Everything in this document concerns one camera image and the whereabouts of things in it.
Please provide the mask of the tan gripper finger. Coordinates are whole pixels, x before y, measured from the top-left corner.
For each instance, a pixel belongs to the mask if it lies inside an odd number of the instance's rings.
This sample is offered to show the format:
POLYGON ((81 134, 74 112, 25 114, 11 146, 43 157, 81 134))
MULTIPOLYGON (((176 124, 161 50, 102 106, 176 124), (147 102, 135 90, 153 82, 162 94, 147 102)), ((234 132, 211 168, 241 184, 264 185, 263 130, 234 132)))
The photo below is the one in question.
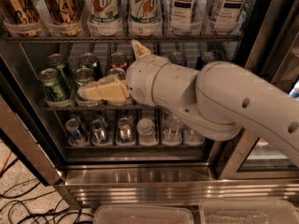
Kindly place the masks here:
POLYGON ((133 48, 133 51, 135 54, 135 58, 137 60, 151 54, 151 51, 147 47, 142 45, 139 41, 133 39, 131 41, 131 44, 132 44, 132 48, 133 48))
POLYGON ((107 101, 111 105, 128 105, 131 95, 127 83, 118 75, 108 75, 78 89, 78 95, 89 101, 107 101))

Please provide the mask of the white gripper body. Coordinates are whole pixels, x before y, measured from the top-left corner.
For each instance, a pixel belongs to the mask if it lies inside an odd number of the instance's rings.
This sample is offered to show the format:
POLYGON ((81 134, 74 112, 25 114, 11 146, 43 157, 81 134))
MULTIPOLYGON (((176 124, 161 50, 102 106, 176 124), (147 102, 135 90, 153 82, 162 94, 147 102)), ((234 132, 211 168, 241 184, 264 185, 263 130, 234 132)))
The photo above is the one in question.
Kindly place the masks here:
POLYGON ((150 54, 133 62, 126 70, 128 90, 135 101, 142 105, 155 106, 152 87, 156 76, 169 59, 150 54))

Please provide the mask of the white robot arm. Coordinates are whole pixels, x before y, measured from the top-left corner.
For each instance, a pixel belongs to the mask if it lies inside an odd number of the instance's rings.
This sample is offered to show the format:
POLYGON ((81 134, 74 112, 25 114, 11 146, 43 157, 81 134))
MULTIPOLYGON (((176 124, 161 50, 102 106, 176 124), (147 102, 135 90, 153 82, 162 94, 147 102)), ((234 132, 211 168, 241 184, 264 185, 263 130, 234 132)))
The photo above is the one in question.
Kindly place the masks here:
POLYGON ((170 63, 134 40, 126 80, 110 75, 78 90, 88 100, 161 106, 200 134, 226 141, 242 128, 299 165, 299 102, 250 71, 224 61, 202 70, 170 63))

